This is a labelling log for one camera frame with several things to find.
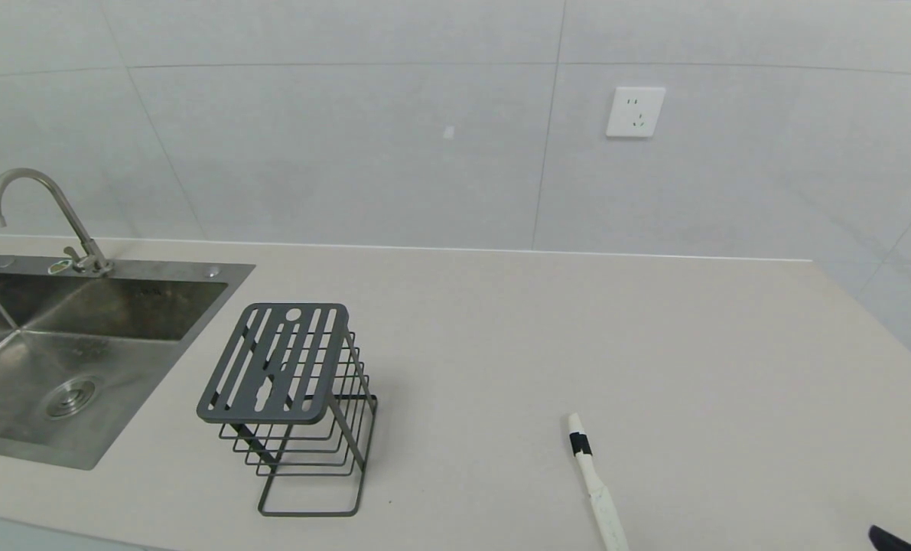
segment sink basin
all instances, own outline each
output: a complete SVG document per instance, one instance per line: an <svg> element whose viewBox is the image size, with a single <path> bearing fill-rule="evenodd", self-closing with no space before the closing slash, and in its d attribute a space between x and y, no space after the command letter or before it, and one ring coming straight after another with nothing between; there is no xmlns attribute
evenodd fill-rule
<svg viewBox="0 0 911 551"><path fill-rule="evenodd" d="M94 468L252 269L0 256L0 455Z"/></svg>

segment countertop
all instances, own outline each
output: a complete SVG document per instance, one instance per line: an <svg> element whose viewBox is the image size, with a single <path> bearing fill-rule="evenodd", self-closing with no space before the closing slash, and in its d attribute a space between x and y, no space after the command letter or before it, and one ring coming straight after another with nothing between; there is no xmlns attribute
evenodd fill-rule
<svg viewBox="0 0 911 551"><path fill-rule="evenodd" d="M810 262L99 245L257 266L94 470L0 457L5 519L173 550L597 550L577 411L635 551L858 551L872 523L911 541L911 353ZM260 516L263 479L197 418L259 301L350 310L379 397L355 517Z"/></svg>

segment electrical outlet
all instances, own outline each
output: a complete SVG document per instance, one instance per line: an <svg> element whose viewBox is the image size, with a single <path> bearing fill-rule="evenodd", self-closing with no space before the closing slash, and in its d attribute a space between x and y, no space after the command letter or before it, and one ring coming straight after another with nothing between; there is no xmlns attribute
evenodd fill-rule
<svg viewBox="0 0 911 551"><path fill-rule="evenodd" d="M619 86L615 88L608 137L650 137L656 131L665 88Z"/></svg>

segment dish rack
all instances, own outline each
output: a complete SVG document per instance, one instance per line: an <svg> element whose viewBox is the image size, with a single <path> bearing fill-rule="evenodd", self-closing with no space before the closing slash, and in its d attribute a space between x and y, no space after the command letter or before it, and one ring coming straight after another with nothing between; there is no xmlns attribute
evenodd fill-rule
<svg viewBox="0 0 911 551"><path fill-rule="evenodd" d="M360 508L377 396L349 317L342 304L251 304L197 405L265 478L264 516L348 517ZM284 505L271 507L280 485L273 500Z"/></svg>

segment faucet spout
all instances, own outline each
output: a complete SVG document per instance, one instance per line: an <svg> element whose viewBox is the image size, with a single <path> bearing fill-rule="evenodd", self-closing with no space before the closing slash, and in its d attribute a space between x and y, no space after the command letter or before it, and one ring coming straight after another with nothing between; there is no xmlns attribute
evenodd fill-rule
<svg viewBox="0 0 911 551"><path fill-rule="evenodd" d="M57 185L56 181L50 179L49 175L44 174L42 171L35 171L33 168L11 168L11 170L0 174L0 227L7 226L7 219L3 216L3 193L12 181L19 178L30 178L32 181L39 182L39 184L43 185L47 191L50 192L50 195L53 196L54 201L57 202L57 206L60 207L60 212L64 213L67 222L71 224L71 230L74 230L74 233L78 236L78 240L81 241L81 247L84 248L85 251L84 258L75 258L75 269L83 272L88 266L91 266L92 270L95 273L99 273L99 275L112 269L112 261L109 261L109 259L102 254L102 249L98 247L95 240L88 234L88 230L85 230L85 226L81 223L81 219L74 213L71 203L67 201L64 192L60 190L60 185Z"/></svg>

